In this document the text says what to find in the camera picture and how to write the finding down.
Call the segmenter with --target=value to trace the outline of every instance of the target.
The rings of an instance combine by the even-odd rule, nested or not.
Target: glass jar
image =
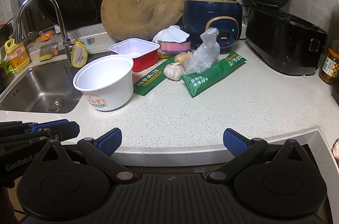
[[[333,85],[338,75],[339,53],[332,48],[328,49],[328,55],[319,74],[320,78],[329,85]]]

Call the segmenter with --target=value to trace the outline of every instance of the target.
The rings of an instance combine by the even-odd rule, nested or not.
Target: faucet spout
[[[22,16],[22,13],[23,13],[23,10],[34,0],[25,0],[23,2],[23,4],[21,5],[19,11],[18,11],[18,14],[17,14],[17,23],[16,23],[16,26],[15,26],[15,35],[14,35],[14,43],[15,44],[20,44],[22,42],[22,39],[21,39],[21,16]],[[62,16],[61,16],[61,12],[60,12],[60,8],[59,8],[59,5],[58,3],[56,2],[56,0],[48,0],[49,2],[52,3],[54,9],[55,9],[55,13],[56,13],[56,16],[57,16],[57,20],[58,20],[58,25],[60,27],[60,30],[61,30],[61,35],[62,35],[62,39],[63,39],[63,45],[64,45],[64,48],[65,48],[65,52],[66,52],[66,55],[67,55],[67,59],[69,60],[70,63],[72,63],[71,61],[71,40],[68,38],[68,34],[67,34],[67,30],[66,30],[66,27],[63,23],[63,20],[62,20]]]

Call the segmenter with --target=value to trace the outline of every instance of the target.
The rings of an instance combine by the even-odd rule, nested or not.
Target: pink sponge
[[[176,42],[160,42],[160,49],[162,52],[168,53],[182,53],[190,50],[190,41],[176,43]]]

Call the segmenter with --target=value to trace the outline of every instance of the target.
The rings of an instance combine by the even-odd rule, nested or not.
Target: sink drain
[[[64,99],[55,100],[50,104],[50,107],[48,107],[48,112],[50,113],[58,112],[61,109],[64,102],[65,102]]]

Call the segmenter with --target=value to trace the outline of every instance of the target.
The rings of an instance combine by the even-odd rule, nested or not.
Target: wooden cutting board
[[[113,37],[153,39],[182,16],[185,0],[103,0],[101,20]]]

